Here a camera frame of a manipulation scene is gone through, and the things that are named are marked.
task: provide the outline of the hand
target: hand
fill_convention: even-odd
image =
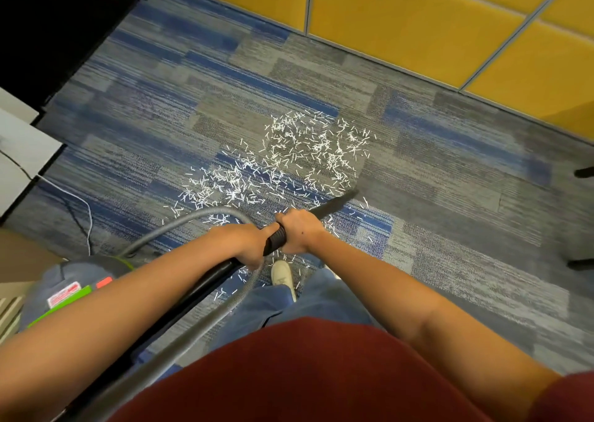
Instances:
[[[249,269],[255,270],[260,267],[264,257],[264,246],[275,231],[280,228],[278,223],[274,222],[265,226],[261,230],[251,223],[234,224],[228,223],[225,226],[214,226],[210,229],[209,236],[220,238],[221,245],[226,243],[230,246],[230,256],[237,258]]]
[[[328,233],[322,222],[305,209],[289,209],[286,214],[276,214],[276,221],[285,227],[287,243],[281,248],[283,253],[310,253],[311,243],[318,234]]]

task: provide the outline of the chair leg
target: chair leg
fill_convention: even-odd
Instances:
[[[594,258],[568,261],[567,267],[571,270],[594,270]]]
[[[575,178],[591,178],[594,177],[594,167],[586,167],[585,169],[578,169],[573,172]]]

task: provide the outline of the shoe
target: shoe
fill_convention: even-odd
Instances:
[[[293,301],[297,301],[295,295],[295,289],[293,286],[293,274],[291,273],[291,266],[287,261],[278,260],[272,264],[272,270],[270,271],[270,278],[273,285],[284,284],[291,290]]]
[[[334,271],[333,271],[331,268],[329,268],[329,267],[328,267],[326,264],[324,264],[322,267],[323,267],[324,269],[328,269],[329,271],[331,271],[331,272],[332,272],[332,275],[334,275],[334,277],[335,277],[336,279],[342,279],[340,276],[336,275],[336,274],[334,273]]]

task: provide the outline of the sticker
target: sticker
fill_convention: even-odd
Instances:
[[[107,277],[103,278],[100,282],[97,283],[97,289],[100,289],[103,286],[105,286],[106,284],[111,283],[113,280],[114,279],[111,278],[110,276],[107,276]]]
[[[78,291],[80,291],[80,289],[80,283],[78,281],[75,281],[74,283],[71,283],[68,286],[66,286],[61,291],[56,292],[54,295],[48,298],[48,305],[50,309],[56,306],[61,301],[66,300],[71,295],[76,294]]]

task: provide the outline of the vacuum handle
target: vacuum handle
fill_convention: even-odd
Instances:
[[[285,231],[285,227],[280,225],[280,228],[272,233],[268,239],[266,239],[266,245],[264,246],[264,254],[263,256],[268,256],[275,250],[278,250],[280,247],[284,246],[287,243],[287,233]]]

